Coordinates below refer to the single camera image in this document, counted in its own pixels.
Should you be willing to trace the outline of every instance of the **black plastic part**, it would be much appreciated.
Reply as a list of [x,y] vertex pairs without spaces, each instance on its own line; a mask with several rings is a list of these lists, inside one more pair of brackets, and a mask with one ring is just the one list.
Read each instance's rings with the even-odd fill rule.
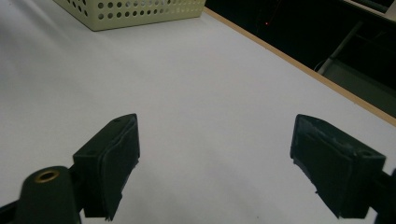
[[396,170],[391,176],[382,173],[370,189],[370,205],[378,213],[375,224],[396,223]]
[[139,157],[136,114],[113,119],[74,154],[71,170],[83,179],[78,195],[86,217],[113,219]]
[[14,220],[17,202],[9,203],[0,208],[0,224],[10,223]]
[[37,171],[23,182],[15,224],[76,224],[79,213],[66,167]]
[[330,123],[298,115],[290,156],[337,217],[364,218],[386,157]]

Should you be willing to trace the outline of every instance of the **plastic basket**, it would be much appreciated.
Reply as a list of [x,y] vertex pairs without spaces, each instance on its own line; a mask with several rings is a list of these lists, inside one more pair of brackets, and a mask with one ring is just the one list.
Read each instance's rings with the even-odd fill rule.
[[200,17],[205,0],[54,0],[93,31]]

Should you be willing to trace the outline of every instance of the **dark floor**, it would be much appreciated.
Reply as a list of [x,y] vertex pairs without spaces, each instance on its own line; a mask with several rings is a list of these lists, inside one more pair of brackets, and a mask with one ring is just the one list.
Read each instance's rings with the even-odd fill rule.
[[[336,0],[206,0],[206,6],[396,117],[396,22]],[[334,52],[361,24],[337,54]]]

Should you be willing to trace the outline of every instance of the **white tabletop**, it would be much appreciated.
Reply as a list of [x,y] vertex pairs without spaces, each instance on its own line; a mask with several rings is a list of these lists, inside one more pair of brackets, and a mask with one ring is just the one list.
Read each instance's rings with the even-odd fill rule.
[[94,33],[51,1],[0,1],[0,204],[130,113],[141,160],[114,223],[374,223],[337,220],[293,165],[299,113],[396,167],[394,126],[208,14]]

